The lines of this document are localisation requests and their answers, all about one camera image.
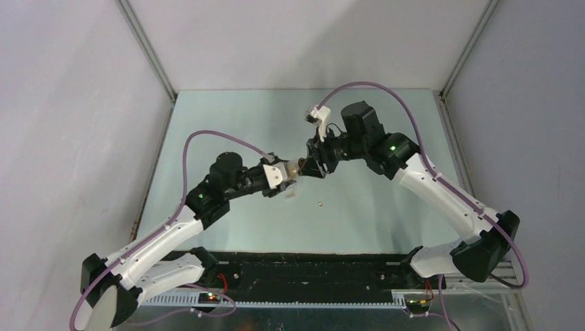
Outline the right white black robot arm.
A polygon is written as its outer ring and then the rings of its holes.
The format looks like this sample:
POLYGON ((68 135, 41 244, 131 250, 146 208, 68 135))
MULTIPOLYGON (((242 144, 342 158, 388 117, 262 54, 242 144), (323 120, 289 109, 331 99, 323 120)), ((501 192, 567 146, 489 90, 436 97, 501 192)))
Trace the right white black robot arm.
POLYGON ((510 210, 496 212, 453 184, 424 158, 414 141, 399 132, 387 133, 366 102, 346 106, 341 117, 345 129, 335 135, 328 129, 329 108, 307 111, 306 120, 315 125, 316 133, 307 141, 299 175, 323 179, 340 161, 361 159, 374 173, 395 180, 446 218, 459 239, 414 248, 401 269, 409 288, 419 288, 439 274, 460 273, 475 282, 491 277, 511 248, 519 217, 510 210))

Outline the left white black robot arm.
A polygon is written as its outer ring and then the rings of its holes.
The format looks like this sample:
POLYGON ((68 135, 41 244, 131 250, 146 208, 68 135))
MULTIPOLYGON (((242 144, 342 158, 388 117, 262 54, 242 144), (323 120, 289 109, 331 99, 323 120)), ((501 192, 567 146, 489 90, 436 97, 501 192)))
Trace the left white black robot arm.
POLYGON ((184 241, 207 230, 230 210, 230 201, 257 192, 273 197, 294 184, 303 159, 267 154, 251 168, 235 152, 220 154, 208 174, 184 192, 177 211, 154 230, 116 252, 91 254, 81 267, 81 302, 90 308, 86 330, 112 330, 147 300, 182 285, 210 287, 217 260, 204 248, 174 261, 163 258, 184 241))

